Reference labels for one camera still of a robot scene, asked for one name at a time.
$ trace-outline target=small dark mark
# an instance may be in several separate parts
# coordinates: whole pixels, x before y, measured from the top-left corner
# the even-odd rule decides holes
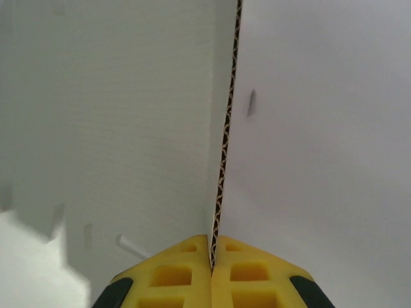
[[[249,107],[247,109],[247,117],[256,113],[256,90],[252,89],[249,100]]]

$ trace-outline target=rectangular hole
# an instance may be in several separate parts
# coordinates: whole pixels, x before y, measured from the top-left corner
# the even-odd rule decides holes
[[[183,297],[166,297],[141,299],[138,308],[183,308],[183,306]]]
[[[274,291],[237,290],[231,293],[233,308],[283,308]]]
[[[161,266],[154,272],[151,287],[189,286],[191,268],[188,266]]]
[[[237,263],[231,268],[231,281],[269,280],[268,267],[264,262]]]

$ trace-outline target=white surface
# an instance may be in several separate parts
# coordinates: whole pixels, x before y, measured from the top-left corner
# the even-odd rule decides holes
[[[64,264],[64,233],[48,242],[0,214],[0,306],[86,308],[88,282]]]
[[[65,205],[68,261],[94,300],[140,261],[119,234],[154,254],[209,231],[232,48],[214,36],[230,36],[234,20],[214,26],[215,0],[72,0],[64,16],[50,0],[11,3],[0,184],[12,184],[19,219],[44,235]]]
[[[306,268],[337,307],[411,302],[410,9],[243,6],[222,233]]]

